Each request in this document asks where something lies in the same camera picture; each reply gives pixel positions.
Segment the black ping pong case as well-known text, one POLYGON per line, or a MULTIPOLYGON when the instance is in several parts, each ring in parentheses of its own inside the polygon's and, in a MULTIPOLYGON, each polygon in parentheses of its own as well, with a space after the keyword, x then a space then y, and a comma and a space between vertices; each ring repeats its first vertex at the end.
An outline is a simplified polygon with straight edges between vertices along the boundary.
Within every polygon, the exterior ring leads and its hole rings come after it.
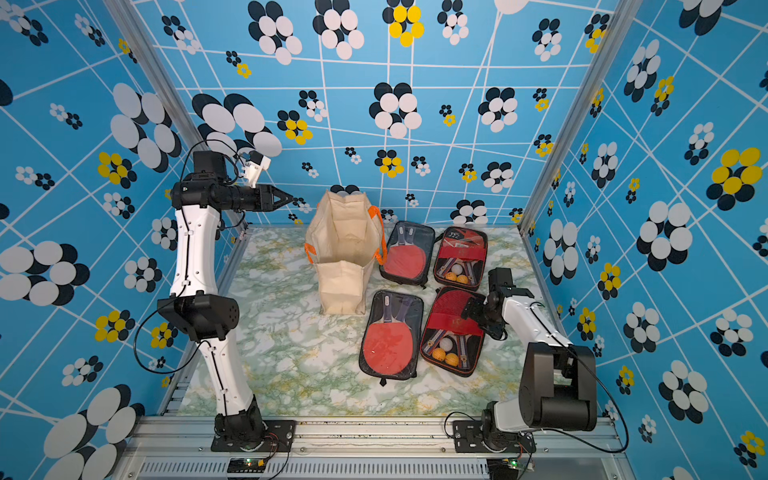
POLYGON ((479 326, 485 297, 455 287, 437 291, 419 353, 428 363, 460 377, 473 375, 486 333, 479 326))
POLYGON ((359 354, 360 370, 388 382, 417 376, 424 302, 414 295, 390 290, 377 291, 359 354))
POLYGON ((379 267, 381 276, 398 284, 425 287, 435 238, 432 227, 398 221, 387 242, 387 260, 379 267))

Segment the beige canvas bag orange handles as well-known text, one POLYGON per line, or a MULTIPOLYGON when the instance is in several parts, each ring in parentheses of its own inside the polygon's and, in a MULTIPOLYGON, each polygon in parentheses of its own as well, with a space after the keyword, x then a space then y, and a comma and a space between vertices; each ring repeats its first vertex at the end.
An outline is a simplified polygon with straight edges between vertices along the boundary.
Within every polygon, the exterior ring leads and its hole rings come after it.
POLYGON ((387 238, 379 209, 360 193, 326 192, 305 236, 326 315, 363 315, 366 290, 376 265, 386 262, 387 238))

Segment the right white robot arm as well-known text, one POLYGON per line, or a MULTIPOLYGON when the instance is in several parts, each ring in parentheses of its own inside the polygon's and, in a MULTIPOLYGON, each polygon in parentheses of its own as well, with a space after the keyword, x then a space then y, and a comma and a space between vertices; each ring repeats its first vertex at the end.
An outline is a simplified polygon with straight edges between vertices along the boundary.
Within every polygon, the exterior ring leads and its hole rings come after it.
POLYGON ((489 294, 465 308, 468 318, 495 340, 511 327, 526 347, 517 397, 490 402, 482 413, 482 441, 492 452, 514 444, 532 452, 528 436, 538 430, 592 431, 596 427, 595 357, 576 347, 548 320, 536 313, 533 293, 514 284, 511 270, 488 272, 489 294))

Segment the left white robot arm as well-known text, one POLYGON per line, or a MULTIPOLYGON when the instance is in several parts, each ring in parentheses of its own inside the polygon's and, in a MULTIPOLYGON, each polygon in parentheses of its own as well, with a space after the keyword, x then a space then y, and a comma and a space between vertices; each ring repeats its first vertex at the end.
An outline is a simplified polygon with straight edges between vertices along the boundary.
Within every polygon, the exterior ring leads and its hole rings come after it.
POLYGON ((193 171, 171 190, 177 266, 170 295, 158 301, 157 312, 196 344, 208 368, 216 397, 212 450, 287 452, 296 424, 262 417, 236 345, 239 306, 219 293, 214 250, 224 212, 272 212, 289 204, 292 197, 259 183, 270 158, 258 152, 243 155, 243 163, 234 168, 242 184, 228 176, 228 160, 215 151, 194 153, 193 171))

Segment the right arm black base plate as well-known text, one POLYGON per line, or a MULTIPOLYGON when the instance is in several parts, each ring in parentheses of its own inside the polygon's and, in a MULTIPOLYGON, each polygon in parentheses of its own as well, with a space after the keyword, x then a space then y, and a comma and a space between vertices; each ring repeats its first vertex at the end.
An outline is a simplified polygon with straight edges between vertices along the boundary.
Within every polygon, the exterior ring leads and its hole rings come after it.
POLYGON ((479 421, 451 421, 448 433, 457 453, 530 454, 537 451, 530 432, 501 432, 495 427, 484 429, 479 421))

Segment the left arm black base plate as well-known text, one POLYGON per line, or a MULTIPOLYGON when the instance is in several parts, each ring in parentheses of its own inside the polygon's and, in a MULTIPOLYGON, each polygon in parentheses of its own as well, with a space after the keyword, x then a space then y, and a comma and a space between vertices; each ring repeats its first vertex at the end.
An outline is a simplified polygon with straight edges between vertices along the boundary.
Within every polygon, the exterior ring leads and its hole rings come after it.
POLYGON ((266 420, 255 433, 215 433, 210 446, 217 453, 290 452, 296 434, 296 420, 266 420))

